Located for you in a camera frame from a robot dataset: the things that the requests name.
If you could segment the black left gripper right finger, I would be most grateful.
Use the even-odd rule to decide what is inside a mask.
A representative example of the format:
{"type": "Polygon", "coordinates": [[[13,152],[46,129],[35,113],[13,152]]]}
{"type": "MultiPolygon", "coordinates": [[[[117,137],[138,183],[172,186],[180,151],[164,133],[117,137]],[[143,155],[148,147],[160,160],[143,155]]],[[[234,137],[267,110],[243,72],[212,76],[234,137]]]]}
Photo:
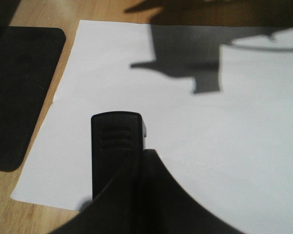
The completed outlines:
{"type": "Polygon", "coordinates": [[[141,168],[141,231],[144,234],[239,234],[240,230],[196,202],[173,178],[155,150],[141,168]]]}

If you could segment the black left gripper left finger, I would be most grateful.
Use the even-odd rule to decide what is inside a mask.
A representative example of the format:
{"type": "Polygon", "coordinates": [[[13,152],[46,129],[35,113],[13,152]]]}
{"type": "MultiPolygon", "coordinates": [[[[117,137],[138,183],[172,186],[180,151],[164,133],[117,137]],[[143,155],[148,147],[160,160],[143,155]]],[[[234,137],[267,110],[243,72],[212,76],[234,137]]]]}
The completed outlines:
{"type": "Polygon", "coordinates": [[[136,183],[139,156],[130,153],[95,200],[53,234],[137,234],[136,183]]]}

